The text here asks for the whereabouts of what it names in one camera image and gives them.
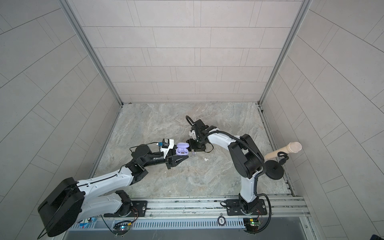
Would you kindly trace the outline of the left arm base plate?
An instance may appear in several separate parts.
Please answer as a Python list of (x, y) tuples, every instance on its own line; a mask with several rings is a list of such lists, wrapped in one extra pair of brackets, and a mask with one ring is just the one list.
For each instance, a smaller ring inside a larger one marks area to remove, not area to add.
[(113, 214), (104, 214), (106, 218), (133, 218), (144, 217), (147, 210), (147, 201), (132, 201), (130, 205), (123, 204), (121, 208)]

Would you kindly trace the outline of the purple earbud charging case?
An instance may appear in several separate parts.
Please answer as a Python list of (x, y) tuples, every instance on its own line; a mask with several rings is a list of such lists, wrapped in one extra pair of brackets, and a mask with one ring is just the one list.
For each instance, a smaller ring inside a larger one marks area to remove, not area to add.
[(176, 148), (177, 156), (187, 156), (189, 154), (189, 143), (178, 143)]

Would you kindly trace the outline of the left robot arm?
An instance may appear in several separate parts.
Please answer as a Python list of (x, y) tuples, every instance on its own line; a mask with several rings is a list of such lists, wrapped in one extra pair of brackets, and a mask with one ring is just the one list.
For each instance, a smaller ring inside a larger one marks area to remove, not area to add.
[(148, 174), (147, 166), (166, 164), (171, 169), (189, 157), (188, 143), (164, 140), (158, 147), (158, 152), (152, 152), (148, 145), (137, 146), (132, 160), (109, 174), (80, 181), (64, 179), (38, 208), (44, 224), (39, 237), (58, 236), (75, 223), (99, 215), (134, 220), (144, 216), (146, 208), (135, 204), (122, 188), (141, 181)]

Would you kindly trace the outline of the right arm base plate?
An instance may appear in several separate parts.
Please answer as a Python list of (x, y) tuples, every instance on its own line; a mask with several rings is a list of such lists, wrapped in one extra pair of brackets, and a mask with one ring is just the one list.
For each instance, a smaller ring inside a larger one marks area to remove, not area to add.
[(228, 216), (265, 216), (268, 214), (267, 205), (263, 199), (255, 199), (251, 203), (239, 199), (227, 199), (221, 202), (221, 206), (227, 209)]

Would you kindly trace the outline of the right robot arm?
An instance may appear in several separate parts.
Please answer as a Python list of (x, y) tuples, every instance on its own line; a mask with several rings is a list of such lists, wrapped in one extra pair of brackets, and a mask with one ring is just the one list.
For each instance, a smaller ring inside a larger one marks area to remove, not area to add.
[(207, 144), (229, 151), (235, 169), (242, 177), (240, 208), (246, 215), (255, 212), (261, 196), (257, 191), (258, 178), (266, 173), (267, 167), (251, 136), (244, 134), (236, 137), (215, 126), (205, 125), (202, 120), (193, 121), (189, 116), (186, 120), (191, 125), (191, 138), (187, 140), (190, 151), (205, 152)]

